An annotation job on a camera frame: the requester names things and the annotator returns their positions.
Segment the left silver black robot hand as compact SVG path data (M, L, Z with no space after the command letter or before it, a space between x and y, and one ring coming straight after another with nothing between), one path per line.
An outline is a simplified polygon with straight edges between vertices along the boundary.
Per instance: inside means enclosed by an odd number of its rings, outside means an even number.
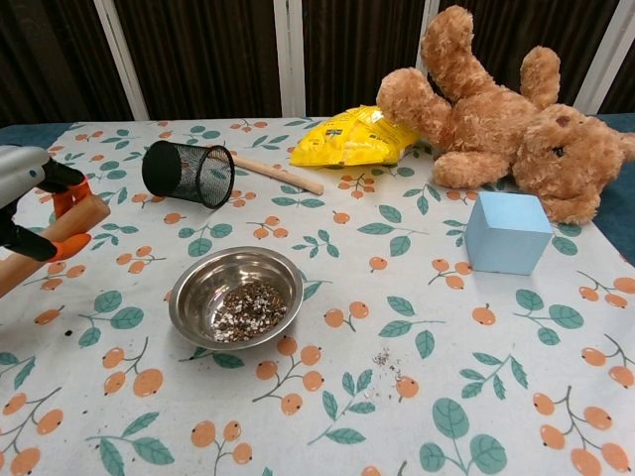
M65 260L90 241L87 233L51 241L14 222L18 202L32 188L52 196L56 218L91 195L86 176L40 147L0 146L0 247L38 262Z

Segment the thick wooden rolling pin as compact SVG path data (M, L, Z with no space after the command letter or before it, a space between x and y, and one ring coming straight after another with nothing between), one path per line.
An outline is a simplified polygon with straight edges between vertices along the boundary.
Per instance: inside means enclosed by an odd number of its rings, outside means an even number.
M90 195L57 219L39 237L52 242L61 242L73 235L89 232L109 214L110 209L105 202L96 195ZM12 252L6 259L0 260L0 298L11 292L43 266L43 262L19 255L16 252Z

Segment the stainless steel bowl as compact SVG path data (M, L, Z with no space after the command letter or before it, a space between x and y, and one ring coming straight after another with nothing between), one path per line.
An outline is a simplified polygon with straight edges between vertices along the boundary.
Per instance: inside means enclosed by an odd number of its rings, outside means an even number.
M286 313L279 322L251 336L231 341L213 329L224 301L246 285L275 289ZM192 344L214 351L235 351L263 344L282 334L304 300L302 274L284 255L262 247L242 246L216 252L195 262L175 283L169 314L176 330Z

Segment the black mesh pen cup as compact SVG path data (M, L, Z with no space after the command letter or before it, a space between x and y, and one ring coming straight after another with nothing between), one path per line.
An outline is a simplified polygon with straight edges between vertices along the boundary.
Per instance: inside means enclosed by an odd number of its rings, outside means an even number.
M234 161L223 146L200 147L168 141L154 143L142 162L142 179L154 195L217 209L230 197Z

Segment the thin wooden dowel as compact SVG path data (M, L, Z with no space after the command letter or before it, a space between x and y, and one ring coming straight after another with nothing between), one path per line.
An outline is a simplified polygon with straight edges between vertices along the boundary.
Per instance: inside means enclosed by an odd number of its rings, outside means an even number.
M248 171L282 181L284 183L299 187L315 195L323 194L323 185L307 178L276 169L257 161L249 160L243 156L235 155L233 157L234 164Z

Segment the yellow snack bag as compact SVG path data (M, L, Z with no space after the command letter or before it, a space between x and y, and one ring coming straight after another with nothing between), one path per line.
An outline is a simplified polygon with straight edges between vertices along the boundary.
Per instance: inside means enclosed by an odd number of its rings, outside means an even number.
M393 165L419 135L388 121L377 106L347 109L312 128L291 154L295 167Z

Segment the floral print tablecloth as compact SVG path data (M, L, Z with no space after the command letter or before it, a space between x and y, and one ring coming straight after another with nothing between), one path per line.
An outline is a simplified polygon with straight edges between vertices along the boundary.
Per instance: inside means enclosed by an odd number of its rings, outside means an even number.
M554 225L529 277L475 273L473 191L430 150L317 170L314 196L238 171L217 211L151 194L160 139L284 169L314 126L77 123L47 148L110 215L89 246L0 299L0 476L635 476L635 267L593 225ZM249 350L192 345L171 290L201 258L262 246L304 302ZM384 347L419 384L377 389Z

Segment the brown teddy bear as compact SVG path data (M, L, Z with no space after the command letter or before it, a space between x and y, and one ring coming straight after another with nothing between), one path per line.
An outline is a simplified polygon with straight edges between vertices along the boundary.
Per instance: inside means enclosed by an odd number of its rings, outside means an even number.
M588 223L604 188L635 161L635 133L560 103L560 59L551 49L525 55L514 91L495 82L472 39L470 12L452 5L438 13L420 43L427 69L399 68L382 79L383 116L440 150L438 185L477 188L510 176L550 221Z

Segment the light blue cube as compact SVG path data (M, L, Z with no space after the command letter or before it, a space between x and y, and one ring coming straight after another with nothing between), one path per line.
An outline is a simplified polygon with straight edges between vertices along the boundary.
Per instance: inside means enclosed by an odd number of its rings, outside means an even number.
M463 238L471 268L478 272L529 276L553 236L534 195L482 191Z

